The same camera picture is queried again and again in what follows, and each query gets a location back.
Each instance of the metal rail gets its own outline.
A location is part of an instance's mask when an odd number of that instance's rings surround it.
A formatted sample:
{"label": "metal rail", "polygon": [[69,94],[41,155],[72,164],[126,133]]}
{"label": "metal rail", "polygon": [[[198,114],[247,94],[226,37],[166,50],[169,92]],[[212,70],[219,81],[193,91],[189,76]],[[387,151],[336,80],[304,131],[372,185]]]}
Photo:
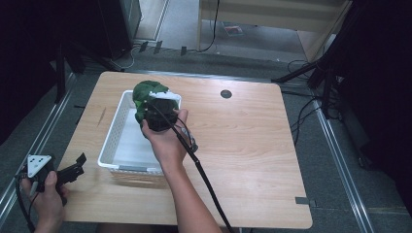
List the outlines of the metal rail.
{"label": "metal rail", "polygon": [[345,188],[346,194],[348,195],[352,211],[354,212],[355,218],[360,228],[360,232],[373,233],[375,231],[373,229],[372,222],[369,218],[366,207],[363,204],[361,195],[358,192],[355,182],[352,179],[348,165],[346,164],[342,150],[340,149],[336,137],[333,133],[333,129],[330,125],[330,122],[325,118],[324,114],[322,113],[322,110],[320,110],[319,101],[314,101],[314,107],[315,109],[318,109],[317,114],[319,122],[321,123],[322,129],[324,130],[327,143],[332,153],[333,160],[335,162],[340,179]]}

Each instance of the wrist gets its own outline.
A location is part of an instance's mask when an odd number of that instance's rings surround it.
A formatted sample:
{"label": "wrist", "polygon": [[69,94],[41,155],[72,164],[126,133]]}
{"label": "wrist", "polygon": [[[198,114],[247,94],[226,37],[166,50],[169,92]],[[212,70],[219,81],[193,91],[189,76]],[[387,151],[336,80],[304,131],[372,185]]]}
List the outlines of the wrist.
{"label": "wrist", "polygon": [[35,233],[58,232],[62,223],[63,223],[63,219],[49,219],[49,220],[39,219],[37,226],[36,226]]}
{"label": "wrist", "polygon": [[166,165],[162,164],[161,169],[166,179],[170,179],[176,176],[181,176],[186,173],[186,169],[182,163],[166,164]]}

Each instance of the white plastic tray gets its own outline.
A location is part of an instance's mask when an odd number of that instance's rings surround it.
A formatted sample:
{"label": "white plastic tray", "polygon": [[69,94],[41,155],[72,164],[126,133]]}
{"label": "white plastic tray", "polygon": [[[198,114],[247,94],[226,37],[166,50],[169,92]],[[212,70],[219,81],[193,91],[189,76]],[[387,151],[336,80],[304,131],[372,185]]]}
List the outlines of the white plastic tray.
{"label": "white plastic tray", "polygon": [[97,163],[112,173],[162,175],[152,146],[134,116],[132,97],[132,90],[123,93]]}

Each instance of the black cable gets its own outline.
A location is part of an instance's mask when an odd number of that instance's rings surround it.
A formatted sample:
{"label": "black cable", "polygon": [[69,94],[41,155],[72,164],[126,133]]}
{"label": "black cable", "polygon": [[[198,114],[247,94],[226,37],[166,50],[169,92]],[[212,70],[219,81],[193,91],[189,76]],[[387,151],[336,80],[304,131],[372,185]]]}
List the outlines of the black cable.
{"label": "black cable", "polygon": [[219,12],[219,5],[221,4],[221,0],[218,0],[218,6],[216,7],[216,14],[215,14],[215,23],[213,26],[213,40],[212,43],[210,43],[209,47],[204,49],[204,50],[197,50],[197,52],[204,52],[207,51],[214,43],[216,39],[216,21],[218,20],[218,12]]}
{"label": "black cable", "polygon": [[318,95],[302,94],[302,93],[299,93],[299,92],[288,91],[288,90],[282,90],[281,92],[282,92],[282,94],[288,94],[288,95],[297,95],[297,96],[302,96],[302,97],[314,97],[314,98],[317,98],[317,99],[322,99],[323,98],[322,96],[318,96]]}
{"label": "black cable", "polygon": [[[298,121],[300,121],[300,118],[301,118],[301,116],[302,116],[303,110],[306,109],[306,107],[308,107],[309,104],[312,103],[312,101],[314,101],[314,100],[316,100],[316,98],[312,98],[311,100],[309,100],[309,101],[302,107],[302,109],[301,109],[300,112],[299,112],[299,116],[297,117],[297,120],[298,120]],[[295,147],[296,147],[296,144],[297,144],[297,140],[299,139],[299,132],[300,132],[300,131],[299,131],[299,128],[300,128],[300,124],[298,124],[297,127],[296,127],[296,136],[294,137],[294,141],[293,141],[293,144],[294,144]]]}
{"label": "black cable", "polygon": [[196,143],[196,140],[194,139],[193,135],[191,135],[190,130],[188,129],[186,124],[180,118],[177,117],[177,119],[182,123],[182,125],[185,127],[186,131],[188,132],[188,137],[189,137],[189,141],[190,141],[190,150],[193,151],[193,152],[196,152],[197,149],[198,149],[198,145]]}
{"label": "black cable", "polygon": [[218,209],[218,212],[221,215],[221,217],[224,221],[224,224],[226,225],[226,227],[227,227],[227,229],[229,230],[230,233],[234,233],[234,230],[231,227],[229,221],[227,220],[227,217],[224,214],[224,211],[221,207],[221,204],[219,203],[218,197],[216,196],[215,191],[213,190],[213,187],[210,184],[209,179],[207,178],[206,173],[204,172],[202,165],[200,164],[200,160],[196,157],[194,152],[190,149],[188,143],[185,141],[185,139],[182,137],[182,135],[178,132],[178,130],[174,127],[174,125],[167,119],[167,117],[155,105],[153,105],[149,102],[146,102],[146,103],[150,104],[164,118],[164,120],[169,124],[170,128],[175,132],[175,134],[178,137],[179,141],[181,142],[182,146],[188,152],[190,158],[193,160],[194,164],[196,165],[196,168],[199,171],[199,174],[202,177],[203,181],[206,183],[206,186],[209,189],[210,195],[212,196],[213,202],[215,203],[215,206]]}
{"label": "black cable", "polygon": [[318,107],[318,108],[312,110],[311,112],[309,112],[308,114],[306,114],[304,117],[300,118],[297,122],[295,122],[293,125],[291,125],[291,130],[292,130],[292,128],[293,128],[295,125],[299,125],[299,126],[302,125],[306,118],[308,118],[310,115],[312,115],[313,113],[315,113],[315,112],[316,112],[317,110],[319,110],[320,108],[321,108],[321,107]]}
{"label": "black cable", "polygon": [[21,212],[23,213],[24,218],[26,219],[28,229],[30,230],[30,232],[34,232],[36,230],[36,227],[34,227],[34,224],[30,219],[30,215],[25,210],[24,203],[21,198],[20,181],[21,181],[21,175],[17,175],[16,176],[16,196],[17,196],[18,204],[20,205]]}
{"label": "black cable", "polygon": [[[304,62],[300,68],[302,68],[302,67],[304,67],[304,66],[306,66],[306,65],[309,65],[309,62],[306,61],[306,60],[293,60],[293,61],[291,61],[291,62],[288,63],[288,71],[289,71],[289,73],[292,72],[292,71],[291,71],[291,65],[292,65],[292,63],[294,63],[294,62],[296,62],[296,61],[303,61],[303,62]],[[297,78],[300,78],[300,79],[303,79],[303,80],[306,80],[306,79],[309,79],[309,78],[310,78],[308,75],[306,75],[306,73],[303,73],[303,75],[304,75],[305,77],[297,76]]]}

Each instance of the round hole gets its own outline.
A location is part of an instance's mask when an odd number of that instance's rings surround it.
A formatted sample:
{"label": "round hole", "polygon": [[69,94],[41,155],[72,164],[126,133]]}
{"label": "round hole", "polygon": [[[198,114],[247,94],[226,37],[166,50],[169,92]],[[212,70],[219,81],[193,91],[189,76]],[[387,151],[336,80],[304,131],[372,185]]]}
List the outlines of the round hole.
{"label": "round hole", "polygon": [[231,92],[230,90],[223,90],[221,91],[221,97],[223,97],[224,99],[228,99],[231,97]]}

